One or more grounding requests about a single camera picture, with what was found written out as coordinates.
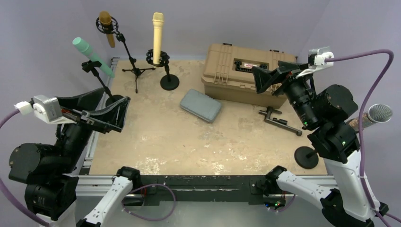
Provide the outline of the black tripod mic stand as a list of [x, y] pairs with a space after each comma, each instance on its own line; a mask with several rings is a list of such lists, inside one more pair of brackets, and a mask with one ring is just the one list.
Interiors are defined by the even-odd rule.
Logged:
[[[132, 66], [131, 69], [122, 69], [122, 72], [132, 72], [135, 75], [135, 80], [134, 80], [135, 81], [135, 93], [138, 93], [138, 85], [137, 85], [138, 78], [142, 75], [143, 72], [145, 72], [147, 70], [155, 70], [156, 68], [153, 68], [153, 67], [143, 68], [143, 69], [137, 68], [135, 66], [137, 59], [135, 59], [131, 56], [130, 51], [126, 44], [125, 36], [123, 35], [123, 33], [121, 33], [119, 31], [119, 24], [118, 24], [117, 20], [113, 17], [112, 17], [112, 25], [113, 25], [113, 36], [114, 36], [114, 38], [117, 39], [118, 42], [123, 43], [126, 53], [128, 55], [129, 62]], [[96, 27], [100, 33], [105, 34], [105, 32], [103, 31], [102, 25], [99, 21], [99, 17], [96, 19]]]

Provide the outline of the gold microphone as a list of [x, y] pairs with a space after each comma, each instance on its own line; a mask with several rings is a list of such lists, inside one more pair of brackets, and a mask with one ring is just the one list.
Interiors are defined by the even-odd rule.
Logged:
[[113, 25], [112, 17], [107, 11], [102, 11], [99, 13], [99, 21], [102, 25], [103, 31], [106, 34], [107, 41], [111, 48], [115, 47], [115, 40], [113, 36]]

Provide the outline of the cream microphone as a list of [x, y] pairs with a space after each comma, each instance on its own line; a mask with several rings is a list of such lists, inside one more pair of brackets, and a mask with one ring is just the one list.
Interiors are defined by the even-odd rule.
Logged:
[[155, 12], [152, 18], [154, 36], [153, 36], [153, 63], [160, 64], [161, 43], [162, 43], [162, 30], [164, 25], [164, 15], [160, 12]]

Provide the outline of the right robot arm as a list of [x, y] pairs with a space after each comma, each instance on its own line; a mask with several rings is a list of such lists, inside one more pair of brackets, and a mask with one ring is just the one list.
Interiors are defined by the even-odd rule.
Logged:
[[358, 109], [351, 92], [342, 85], [331, 85], [316, 93], [312, 74], [303, 75], [307, 64], [280, 61], [274, 70], [253, 67], [257, 93], [279, 84], [274, 96], [285, 95], [309, 130], [315, 153], [332, 172], [337, 187], [311, 183], [276, 166], [266, 174], [264, 192], [291, 192], [319, 208], [336, 227], [372, 227], [373, 218], [388, 211], [373, 195], [362, 174], [362, 149], [355, 130], [346, 120]]

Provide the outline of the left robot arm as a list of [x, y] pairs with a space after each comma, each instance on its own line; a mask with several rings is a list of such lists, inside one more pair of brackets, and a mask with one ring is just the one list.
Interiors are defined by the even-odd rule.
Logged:
[[15, 106], [20, 114], [34, 113], [43, 122], [57, 125], [54, 145], [24, 143], [9, 158], [9, 179], [26, 185], [24, 208], [39, 218], [42, 226], [100, 227], [128, 193], [140, 190], [139, 170], [121, 167], [97, 206], [75, 221], [79, 178], [72, 172], [94, 131], [105, 134], [123, 130], [131, 101], [124, 96], [98, 109], [104, 92], [98, 88], [72, 97], [38, 95]]

